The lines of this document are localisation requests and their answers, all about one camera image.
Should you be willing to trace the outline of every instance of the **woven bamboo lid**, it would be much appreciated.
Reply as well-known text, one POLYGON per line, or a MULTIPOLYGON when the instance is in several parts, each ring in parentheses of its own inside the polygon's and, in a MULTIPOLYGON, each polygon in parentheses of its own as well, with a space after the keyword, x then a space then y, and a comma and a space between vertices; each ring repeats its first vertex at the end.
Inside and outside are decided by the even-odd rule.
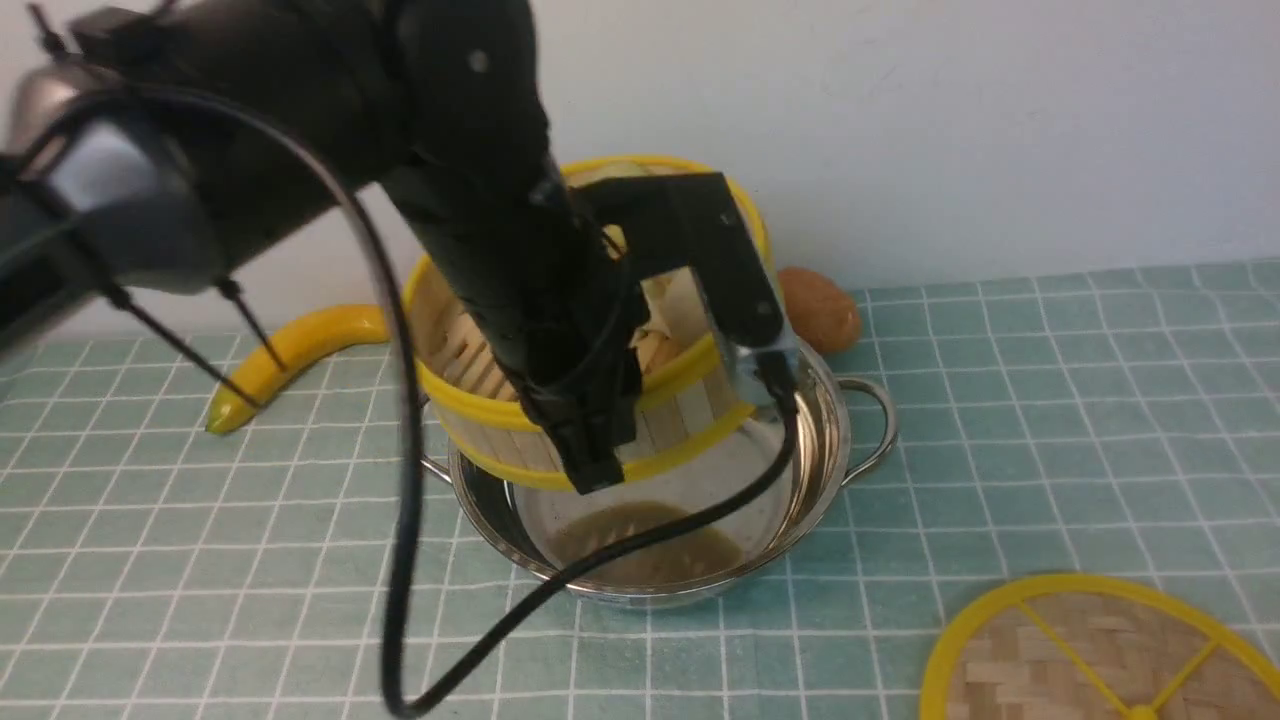
POLYGON ((934 648, 922 720, 1280 719, 1280 670, 1203 612, 1111 578, 1000 588, 934 648))

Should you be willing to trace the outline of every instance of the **yellow banana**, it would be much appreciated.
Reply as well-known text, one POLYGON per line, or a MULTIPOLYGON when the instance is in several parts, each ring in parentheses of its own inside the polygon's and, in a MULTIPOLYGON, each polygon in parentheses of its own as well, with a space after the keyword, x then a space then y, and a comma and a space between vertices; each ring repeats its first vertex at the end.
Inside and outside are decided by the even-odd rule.
MULTIPOLYGON (((271 347, 284 361, 280 370, 265 347, 259 347, 241 363, 230 379, 265 406, 303 370, 326 355, 352 345, 387 342, 387 323, 376 305, 334 305, 303 315, 271 336, 271 347)), ((253 418, 256 410, 238 395, 219 387, 209 402, 205 429, 229 433, 253 418)))

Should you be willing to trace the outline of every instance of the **brown egg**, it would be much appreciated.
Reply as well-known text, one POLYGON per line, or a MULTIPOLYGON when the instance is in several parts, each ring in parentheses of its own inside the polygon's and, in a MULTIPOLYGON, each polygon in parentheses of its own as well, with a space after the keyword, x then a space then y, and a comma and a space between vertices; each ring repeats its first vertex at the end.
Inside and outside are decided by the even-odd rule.
POLYGON ((778 272, 787 319, 801 340, 827 355, 849 350, 863 334, 854 299, 829 278, 805 268, 778 272))

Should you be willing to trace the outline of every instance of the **stainless steel pot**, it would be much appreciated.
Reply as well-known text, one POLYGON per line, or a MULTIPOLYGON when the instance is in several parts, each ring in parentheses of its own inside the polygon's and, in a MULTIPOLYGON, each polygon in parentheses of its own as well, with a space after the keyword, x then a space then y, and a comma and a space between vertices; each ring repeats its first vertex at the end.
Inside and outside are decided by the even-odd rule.
MULTIPOLYGON (((879 465, 897 442, 897 414, 888 393, 861 378, 837 378, 808 347, 800 363, 797 400, 800 437, 791 471, 764 496, 713 525, 741 548, 740 564, 681 583, 646 584, 644 578, 628 584, 580 580, 570 589, 625 607, 673 607, 710 597, 781 557, 818 524, 842 487, 879 465), (851 469, 847 460, 852 441, 841 391, 867 393, 884 413, 879 446, 851 469)), ((755 479, 773 460, 781 439, 781 423, 769 411, 760 411, 726 441, 669 473, 588 496, 504 483, 479 469, 452 443, 447 468, 430 459, 422 459, 422 464, 453 486, 467 519, 489 544, 545 579, 573 560, 556 557, 550 542, 573 520, 650 500, 687 512, 700 510, 755 479)))

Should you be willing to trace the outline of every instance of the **black cable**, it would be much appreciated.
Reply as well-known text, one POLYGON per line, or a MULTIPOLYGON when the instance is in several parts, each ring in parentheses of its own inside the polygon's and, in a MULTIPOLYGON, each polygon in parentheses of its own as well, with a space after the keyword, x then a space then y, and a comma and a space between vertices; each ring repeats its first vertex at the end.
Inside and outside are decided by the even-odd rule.
POLYGON ((786 360, 781 355, 767 355, 760 359, 763 378, 769 393, 778 404, 783 419, 783 438, 777 457, 741 491, 728 498, 705 507, 678 520, 658 525, 636 536, 607 544, 588 556, 570 564, 522 598, 507 615, 494 623, 471 650, 451 667, 426 693, 416 700, 403 696, 403 653, 404 632, 408 624, 410 593, 412 592, 413 566, 417 555, 417 539, 421 525, 424 483, 422 457, 424 437, 422 409, 417 393, 413 348, 410 342, 408 320, 401 304, 399 283, 392 268, 390 258, 355 191, 319 155, 287 129, 271 119, 257 114, 223 97, 195 90, 180 90, 155 86, 129 86, 128 92, 104 91, 90 92, 70 101, 64 113, 33 141, 14 165, 14 176, 20 176, 54 138, 63 137, 95 113, 106 106, 119 104, 129 106, 137 101, 168 105, 170 108, 198 110, 238 122, 251 127, 287 149, 298 161, 303 163, 333 195, 343 217, 351 224, 366 259, 372 266, 372 279, 378 287, 384 311, 390 315, 392 352, 399 361, 401 382, 401 447, 404 456, 401 477, 401 502, 397 518, 396 542, 393 548, 392 571, 388 580, 385 624, 381 648, 381 691, 383 701, 392 715, 397 717, 420 717, 430 712, 458 684, 462 683, 484 659, 525 621, 534 611, 550 600, 570 583, 593 570, 612 562, 625 555, 636 552, 662 542, 675 539, 716 523, 764 495, 786 470, 797 442, 795 386, 786 360))
POLYGON ((147 313, 141 305, 134 302, 133 296, 129 295, 129 291, 124 290, 118 284, 108 283, 102 288, 102 295, 106 296, 106 300, 108 302, 111 304, 111 307, 115 307, 116 310, 122 310, 124 313, 128 313, 129 315, 133 315, 134 319, 146 325, 152 333, 159 336, 160 340, 165 341, 165 343, 169 345, 169 347, 177 350, 179 355, 186 357, 188 363, 200 368, 201 370, 205 372, 206 375, 214 378, 215 380, 218 380, 219 384, 225 386, 228 389, 234 392, 241 400, 244 401, 246 405, 248 405, 253 410, 261 410, 262 406, 252 395, 250 395, 244 388, 237 384, 236 380, 227 377, 225 373, 215 368, 212 363, 205 360, 200 355, 200 352, 196 352, 196 348, 183 342, 182 338, 177 336, 177 333, 164 327, 164 324, 160 323, 160 320, 156 320, 155 315, 147 313))
POLYGON ((396 556, 392 566, 392 584, 387 597, 387 621, 383 634, 381 682, 383 701, 387 703, 387 708, 390 710, 392 715, 396 717, 403 719, 421 717, 426 715, 442 701, 444 701, 449 693, 457 689, 457 687, 466 680, 467 675, 474 673, 475 669, 484 662, 485 657, 488 657, 489 653, 498 647, 498 643, 506 639, 507 635, 509 635, 521 623, 529 619, 534 611, 554 597, 556 593, 564 589, 570 583, 581 579, 588 573, 625 555, 630 555, 646 547, 668 542, 694 530, 705 528, 707 525, 741 510, 764 495, 771 487, 773 487, 778 478, 782 477, 782 473, 791 461, 791 456, 794 455, 796 447, 797 428, 795 398, 794 395, 790 393, 787 393, 786 397, 790 400, 790 407, 787 407, 787 404, 782 401, 782 397, 776 396, 776 400, 780 401, 780 406, 782 406, 782 446, 778 448, 778 455, 773 459, 773 462, 771 462, 756 479, 751 480, 750 484, 733 493, 727 500, 722 500, 716 505, 699 510, 698 512, 678 520, 672 520, 671 523, 658 525, 643 533, 637 533, 607 544, 584 556, 582 559, 571 562, 550 578, 547 578, 538 587, 535 587, 532 592, 516 603, 515 607, 507 611, 500 620, 494 623, 493 626, 489 628, 489 630, 471 646, 471 650, 454 662, 453 667, 449 667, 449 670, 439 680, 436 680, 434 685, 422 693, 421 697, 411 702, 406 702, 403 700, 401 679, 401 659, 404 652, 404 626, 408 623, 408 592, 397 594, 396 591, 397 588, 404 588, 407 591, 408 585, 412 583, 412 559, 413 550, 417 546, 417 536, 413 533, 412 538, 406 538, 404 529, 401 528, 397 533, 396 556), (410 550, 402 555, 402 548, 407 541, 412 541, 410 550), (408 562, 408 565, 402 565, 403 562, 408 562), (404 573, 398 578, 397 570, 402 569, 404 573))

